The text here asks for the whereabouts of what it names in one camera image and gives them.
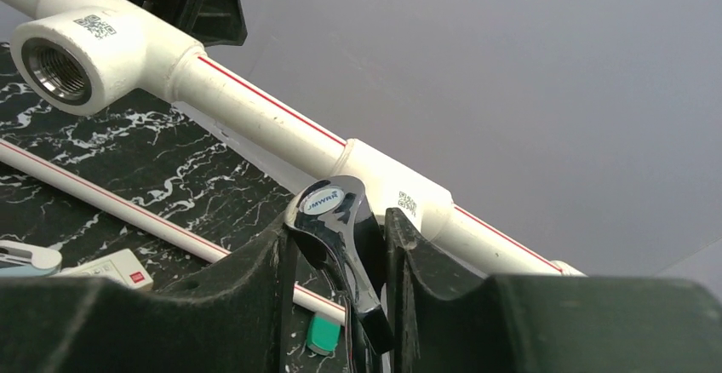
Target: red label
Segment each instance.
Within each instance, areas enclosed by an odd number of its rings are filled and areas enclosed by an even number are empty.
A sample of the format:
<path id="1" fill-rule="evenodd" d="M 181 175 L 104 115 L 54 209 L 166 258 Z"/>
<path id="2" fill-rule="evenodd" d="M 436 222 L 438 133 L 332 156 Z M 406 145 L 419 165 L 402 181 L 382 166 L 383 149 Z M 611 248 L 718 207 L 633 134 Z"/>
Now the red label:
<path id="1" fill-rule="evenodd" d="M 146 277 L 143 276 L 142 273 L 133 273 L 130 275 L 130 279 L 133 279 L 133 282 L 138 284 L 140 281 L 145 279 Z"/>

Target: faucet handle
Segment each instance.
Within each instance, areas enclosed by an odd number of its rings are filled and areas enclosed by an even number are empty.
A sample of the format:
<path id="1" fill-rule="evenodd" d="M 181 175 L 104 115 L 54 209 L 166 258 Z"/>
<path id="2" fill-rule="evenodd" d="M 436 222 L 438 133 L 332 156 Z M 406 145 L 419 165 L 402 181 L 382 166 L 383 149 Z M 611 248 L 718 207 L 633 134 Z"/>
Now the faucet handle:
<path id="1" fill-rule="evenodd" d="M 308 263 L 346 295 L 347 330 L 353 316 L 375 353 L 392 350 L 393 333 L 379 299 L 386 243 L 364 183 L 347 175 L 317 181 L 291 200 L 284 222 Z"/>

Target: threaded opening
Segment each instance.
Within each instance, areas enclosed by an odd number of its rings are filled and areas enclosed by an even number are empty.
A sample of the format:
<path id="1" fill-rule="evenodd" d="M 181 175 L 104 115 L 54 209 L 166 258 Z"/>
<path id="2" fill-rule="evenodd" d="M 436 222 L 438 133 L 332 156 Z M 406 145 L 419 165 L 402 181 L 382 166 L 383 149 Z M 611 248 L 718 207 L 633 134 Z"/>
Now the threaded opening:
<path id="1" fill-rule="evenodd" d="M 33 81 L 56 100 L 82 105 L 90 99 L 90 81 L 80 63 L 68 51 L 42 38 L 26 41 L 23 61 Z"/>

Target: white stapler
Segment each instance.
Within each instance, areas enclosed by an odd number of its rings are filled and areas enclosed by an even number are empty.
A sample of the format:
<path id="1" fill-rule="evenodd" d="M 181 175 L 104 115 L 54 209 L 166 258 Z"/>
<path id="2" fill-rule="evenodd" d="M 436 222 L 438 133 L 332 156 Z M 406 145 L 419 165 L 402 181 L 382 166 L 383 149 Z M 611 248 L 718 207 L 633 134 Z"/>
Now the white stapler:
<path id="1" fill-rule="evenodd" d="M 47 277 L 60 270 L 59 251 L 36 245 L 0 241 L 0 277 Z"/>

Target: green object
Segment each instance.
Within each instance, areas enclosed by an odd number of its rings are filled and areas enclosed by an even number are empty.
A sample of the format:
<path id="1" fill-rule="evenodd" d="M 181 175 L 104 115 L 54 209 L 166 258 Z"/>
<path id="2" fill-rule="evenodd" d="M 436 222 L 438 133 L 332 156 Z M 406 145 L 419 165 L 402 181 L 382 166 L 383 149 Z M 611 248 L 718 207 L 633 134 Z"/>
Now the green object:
<path id="1" fill-rule="evenodd" d="M 308 328 L 306 346 L 312 352 L 321 356 L 328 356 L 338 346 L 341 326 L 330 321 L 324 315 L 316 313 L 311 319 L 311 326 Z"/>

